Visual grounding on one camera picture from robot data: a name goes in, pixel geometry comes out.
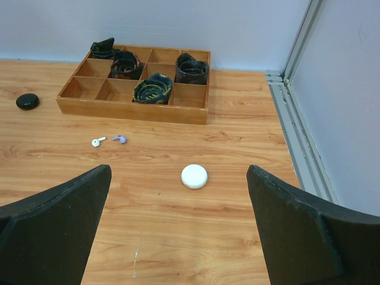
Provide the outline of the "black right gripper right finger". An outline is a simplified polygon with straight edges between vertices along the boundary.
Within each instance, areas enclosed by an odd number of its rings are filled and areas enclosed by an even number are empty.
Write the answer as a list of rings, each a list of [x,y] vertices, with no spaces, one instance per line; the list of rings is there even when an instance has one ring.
[[[252,165],[249,196],[271,284],[378,284],[379,217]]]

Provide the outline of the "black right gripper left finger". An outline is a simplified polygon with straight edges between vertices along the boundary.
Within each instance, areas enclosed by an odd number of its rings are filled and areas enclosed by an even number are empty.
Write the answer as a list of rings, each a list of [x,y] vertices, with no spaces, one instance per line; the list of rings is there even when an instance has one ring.
[[[81,284],[112,170],[101,164],[1,207],[1,284]]]

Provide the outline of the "purple earbud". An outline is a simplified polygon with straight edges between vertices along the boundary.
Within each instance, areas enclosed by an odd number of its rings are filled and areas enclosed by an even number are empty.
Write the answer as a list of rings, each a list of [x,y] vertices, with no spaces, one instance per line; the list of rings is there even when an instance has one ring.
[[[117,135],[112,138],[113,141],[119,141],[121,144],[126,144],[127,143],[127,137],[123,135]]]

